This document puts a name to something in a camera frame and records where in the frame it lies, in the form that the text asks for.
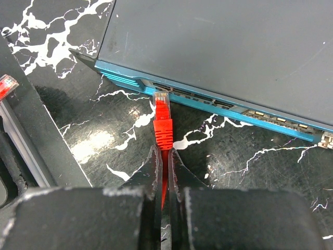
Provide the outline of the dark grey network switch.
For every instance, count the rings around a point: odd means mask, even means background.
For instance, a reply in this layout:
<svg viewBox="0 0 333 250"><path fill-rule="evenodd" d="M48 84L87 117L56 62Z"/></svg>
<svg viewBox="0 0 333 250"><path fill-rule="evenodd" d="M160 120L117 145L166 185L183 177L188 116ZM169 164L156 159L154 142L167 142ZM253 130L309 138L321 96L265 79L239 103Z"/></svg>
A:
<svg viewBox="0 0 333 250"><path fill-rule="evenodd" d="M115 1L96 55L114 84L332 148L332 1Z"/></svg>

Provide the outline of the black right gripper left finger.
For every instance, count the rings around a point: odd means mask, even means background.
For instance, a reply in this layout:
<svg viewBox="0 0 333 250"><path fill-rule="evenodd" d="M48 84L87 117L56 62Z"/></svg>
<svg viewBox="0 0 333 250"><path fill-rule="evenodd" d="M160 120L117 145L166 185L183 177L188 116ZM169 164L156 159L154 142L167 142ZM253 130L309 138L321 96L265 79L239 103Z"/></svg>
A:
<svg viewBox="0 0 333 250"><path fill-rule="evenodd" d="M120 189L139 188L145 194L140 214L139 249L161 248L162 175L161 150L153 145L143 165L120 186Z"/></svg>

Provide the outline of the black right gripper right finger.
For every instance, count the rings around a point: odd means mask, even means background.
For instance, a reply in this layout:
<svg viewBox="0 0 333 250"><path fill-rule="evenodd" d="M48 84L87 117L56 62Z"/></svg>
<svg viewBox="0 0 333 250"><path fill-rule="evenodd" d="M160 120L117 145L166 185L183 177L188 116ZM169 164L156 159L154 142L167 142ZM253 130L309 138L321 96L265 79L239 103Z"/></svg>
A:
<svg viewBox="0 0 333 250"><path fill-rule="evenodd" d="M189 249L184 188L206 189L205 185L185 167L176 149L168 153L169 218L171 224L171 249Z"/></svg>

